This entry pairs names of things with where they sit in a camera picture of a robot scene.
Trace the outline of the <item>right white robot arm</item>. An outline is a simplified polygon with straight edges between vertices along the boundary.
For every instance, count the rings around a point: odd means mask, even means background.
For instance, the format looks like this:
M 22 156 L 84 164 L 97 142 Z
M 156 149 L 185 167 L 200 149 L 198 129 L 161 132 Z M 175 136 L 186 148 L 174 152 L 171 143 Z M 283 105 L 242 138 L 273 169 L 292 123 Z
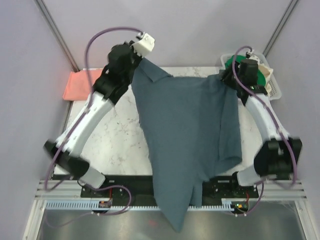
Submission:
M 262 139 L 262 145 L 254 156 L 253 164 L 236 174 L 229 184 L 235 197 L 242 196 L 247 186 L 259 184 L 266 179 L 284 189 L 296 184 L 297 163 L 302 141 L 292 137 L 276 116 L 263 85 L 258 84 L 259 65 L 254 59 L 244 58 L 231 64 L 221 74 L 221 81 L 233 90 L 251 114 Z

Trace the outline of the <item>blue-grey t-shirt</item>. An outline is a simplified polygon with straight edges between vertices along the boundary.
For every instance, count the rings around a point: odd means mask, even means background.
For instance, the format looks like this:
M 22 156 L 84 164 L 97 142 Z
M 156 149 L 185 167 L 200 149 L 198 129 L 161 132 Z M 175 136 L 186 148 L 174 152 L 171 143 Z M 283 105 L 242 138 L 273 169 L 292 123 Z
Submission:
M 131 84 L 146 139 L 156 203 L 180 232 L 203 182 L 242 162 L 235 90 L 220 75 L 174 77 L 147 59 Z

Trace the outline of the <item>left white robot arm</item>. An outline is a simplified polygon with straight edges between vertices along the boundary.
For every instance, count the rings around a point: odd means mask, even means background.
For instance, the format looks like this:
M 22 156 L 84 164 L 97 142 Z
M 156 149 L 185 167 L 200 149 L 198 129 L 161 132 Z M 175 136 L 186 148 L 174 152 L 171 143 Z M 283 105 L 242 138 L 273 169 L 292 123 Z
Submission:
M 109 193 L 110 185 L 104 174 L 82 158 L 81 153 L 98 123 L 127 92 L 135 69 L 154 46 L 153 42 L 147 46 L 142 40 L 114 46 L 83 109 L 55 141 L 47 140 L 44 144 L 52 158 L 51 167 L 60 166 L 73 178 L 91 186 L 99 197 Z

